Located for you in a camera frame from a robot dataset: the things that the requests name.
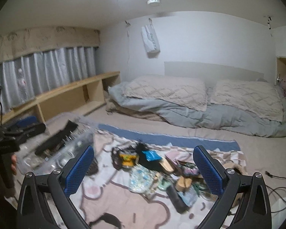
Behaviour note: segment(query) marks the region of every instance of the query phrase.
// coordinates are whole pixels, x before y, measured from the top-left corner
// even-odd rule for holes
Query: metal screw
[[[27,173],[26,173],[26,177],[27,177],[27,178],[31,177],[32,175],[33,175],[32,172],[27,172]]]
[[[259,173],[259,172],[256,172],[256,173],[255,173],[255,176],[256,176],[257,178],[262,178],[262,174]]]
[[[55,170],[53,170],[54,175],[58,175],[60,172],[62,172],[60,168],[56,168]]]
[[[229,169],[227,169],[227,172],[228,172],[230,175],[234,175],[235,170],[229,168]]]

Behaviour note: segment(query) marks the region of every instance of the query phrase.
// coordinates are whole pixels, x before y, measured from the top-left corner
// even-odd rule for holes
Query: gray curtain
[[[3,113],[59,86],[95,75],[92,47],[37,52],[0,64]]]

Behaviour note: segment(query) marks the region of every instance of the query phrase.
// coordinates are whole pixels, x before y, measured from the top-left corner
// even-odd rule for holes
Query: wooden board
[[[87,84],[93,83],[93,82],[97,82],[97,81],[101,81],[103,79],[107,79],[107,78],[111,78],[113,77],[114,79],[116,79],[119,76],[120,72],[119,71],[113,71],[113,72],[108,72],[108,73],[104,73],[104,74],[100,74],[100,75],[96,75],[90,78],[86,78],[84,80],[81,81],[77,81],[77,82],[73,82],[71,84],[59,87],[57,89],[53,89],[49,92],[43,93],[41,95],[38,95],[34,100],[29,101],[17,108],[15,108],[14,110],[6,113],[3,115],[2,117],[2,123],[5,123],[9,120],[11,120],[14,117],[19,116],[20,114],[26,112],[27,110],[31,109],[34,106],[37,106],[38,104],[42,104],[45,101],[47,101],[48,99],[51,99],[53,97],[56,97],[62,93],[71,91],[73,89],[77,89],[79,87],[85,86]]]
[[[60,113],[72,111],[85,104],[83,88],[79,87],[40,103],[40,108],[44,120],[47,121]]]
[[[104,105],[105,102],[91,101],[87,102],[85,105],[73,110],[72,112],[78,115],[86,115],[92,112],[93,110]]]
[[[103,94],[103,84],[101,80],[87,84],[87,90],[89,95],[89,101],[105,102]]]
[[[285,75],[286,75],[286,65],[280,58],[278,58],[277,59],[277,77],[282,78]]]
[[[103,82],[104,90],[108,91],[108,87],[112,87],[116,84],[119,84],[121,82],[121,79],[120,79],[120,76],[117,75],[117,76],[113,76],[113,77],[103,79],[102,82]]]
[[[35,114],[36,114],[36,116],[37,116],[37,119],[38,119],[40,122],[45,123],[46,121],[44,120],[44,116],[43,116],[43,114],[42,114],[40,104],[37,104],[34,108],[35,108]]]

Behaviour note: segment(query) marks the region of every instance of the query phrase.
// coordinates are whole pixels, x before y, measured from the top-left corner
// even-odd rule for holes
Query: pile of items
[[[117,170],[130,171],[129,190],[144,195],[148,200],[156,195],[156,190],[166,191],[172,204],[179,213],[193,206],[200,195],[211,195],[199,169],[194,163],[187,162],[189,155],[180,151],[170,151],[163,157],[151,150],[146,144],[138,142],[124,149],[112,148],[112,164]],[[234,163],[226,163],[225,168],[233,168],[244,173],[243,168]]]

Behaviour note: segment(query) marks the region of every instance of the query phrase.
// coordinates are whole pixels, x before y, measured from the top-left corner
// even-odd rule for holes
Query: headboard
[[[256,71],[198,62],[164,62],[164,72],[166,76],[200,78],[207,87],[214,87],[223,79],[256,81],[264,78],[263,73]]]

